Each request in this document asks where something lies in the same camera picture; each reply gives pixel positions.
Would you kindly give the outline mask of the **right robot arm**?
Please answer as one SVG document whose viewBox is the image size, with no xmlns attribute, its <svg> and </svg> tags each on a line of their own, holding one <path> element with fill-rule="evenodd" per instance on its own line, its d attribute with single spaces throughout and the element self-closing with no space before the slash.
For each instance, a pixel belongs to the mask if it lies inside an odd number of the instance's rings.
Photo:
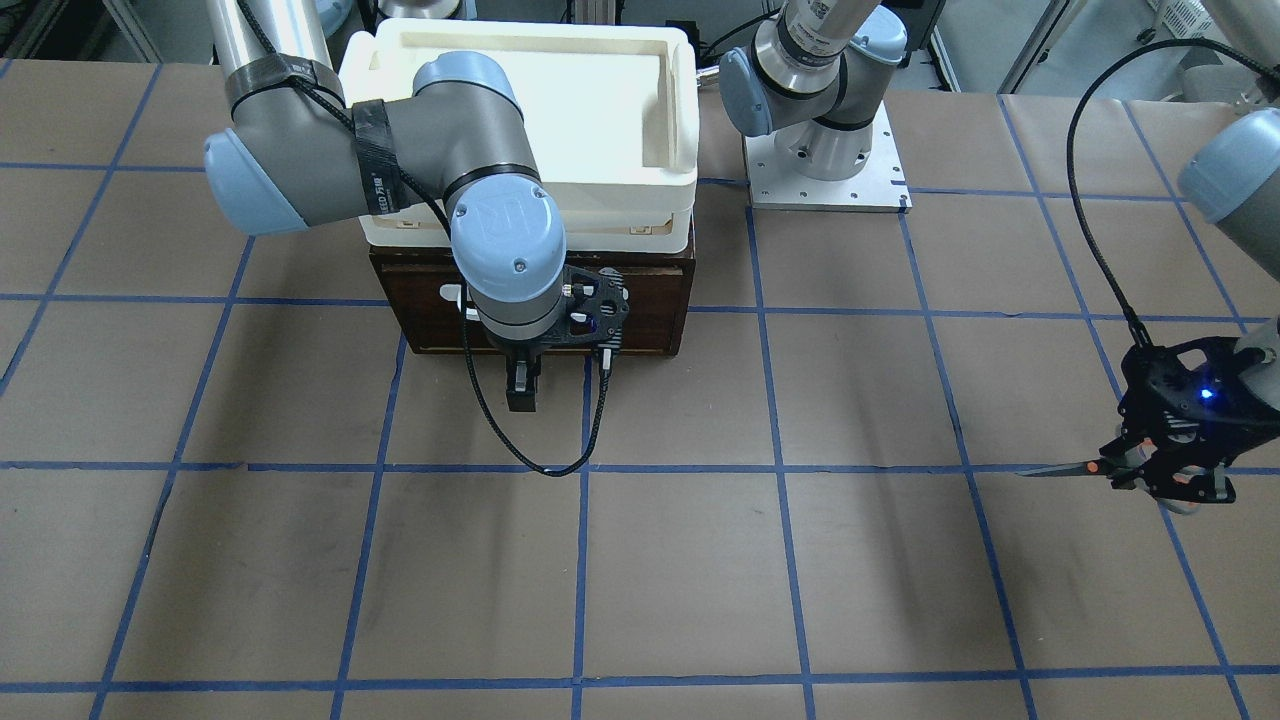
<svg viewBox="0 0 1280 720">
<path fill-rule="evenodd" d="M 225 217 L 265 236 L 424 205 L 477 319 L 507 356 L 507 398 L 535 409 L 564 315 L 567 234 L 502 67 L 475 51 L 422 64 L 408 97 L 346 106 L 311 1 L 210 1 L 230 128 L 204 168 Z"/>
</svg>

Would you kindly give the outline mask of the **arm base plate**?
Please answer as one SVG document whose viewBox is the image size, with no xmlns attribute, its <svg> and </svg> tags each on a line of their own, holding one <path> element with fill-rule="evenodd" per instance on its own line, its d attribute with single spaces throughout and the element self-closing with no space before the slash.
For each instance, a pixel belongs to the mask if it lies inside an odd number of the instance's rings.
<svg viewBox="0 0 1280 720">
<path fill-rule="evenodd" d="M 742 142 L 755 209 L 906 213 L 913 208 L 884 104 L 860 129 L 831 129 L 809 120 Z"/>
</svg>

